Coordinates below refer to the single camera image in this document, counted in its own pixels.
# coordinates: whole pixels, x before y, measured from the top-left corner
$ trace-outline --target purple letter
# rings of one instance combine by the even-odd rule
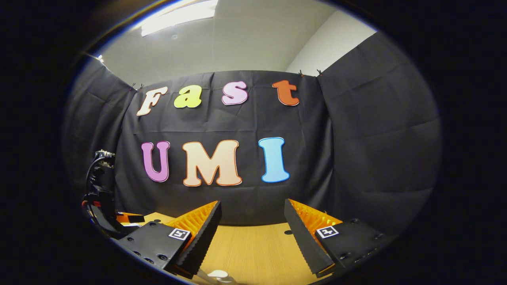
[[[153,181],[164,182],[169,178],[169,164],[167,163],[167,150],[171,144],[168,141],[159,141],[157,148],[160,150],[160,172],[153,170],[152,163],[152,150],[153,144],[151,142],[145,142],[141,145],[142,156],[144,158],[144,169],[146,174]]]
[[[243,81],[227,83],[222,89],[225,94],[222,96],[222,102],[225,105],[237,105],[245,102],[246,99],[248,99],[248,93],[245,90],[242,90],[245,88],[246,83]]]

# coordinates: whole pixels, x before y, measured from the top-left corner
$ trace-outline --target wooden table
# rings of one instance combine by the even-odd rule
[[[160,220],[161,223],[167,223],[174,218],[155,212],[144,219],[147,222]],[[311,273],[294,236],[284,233],[288,230],[288,223],[218,226],[201,269],[206,273],[224,270],[240,285],[303,285],[326,278],[317,278]],[[191,282],[208,285],[196,275]]]

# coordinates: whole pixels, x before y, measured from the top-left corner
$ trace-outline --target blue letter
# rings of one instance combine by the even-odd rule
[[[282,137],[267,137],[259,141],[259,147],[264,149],[266,162],[266,174],[262,181],[274,183],[287,180],[290,175],[283,169],[282,145],[285,140]]]

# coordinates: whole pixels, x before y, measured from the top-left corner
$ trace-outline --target white wall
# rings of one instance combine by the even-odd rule
[[[286,72],[317,76],[376,31],[353,16],[334,12],[296,55]]]

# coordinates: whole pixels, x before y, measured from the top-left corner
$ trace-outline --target ceiling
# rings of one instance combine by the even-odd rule
[[[119,78],[138,86],[205,72],[285,71],[336,10],[312,0],[219,0],[211,19],[144,38],[134,29],[99,54]]]

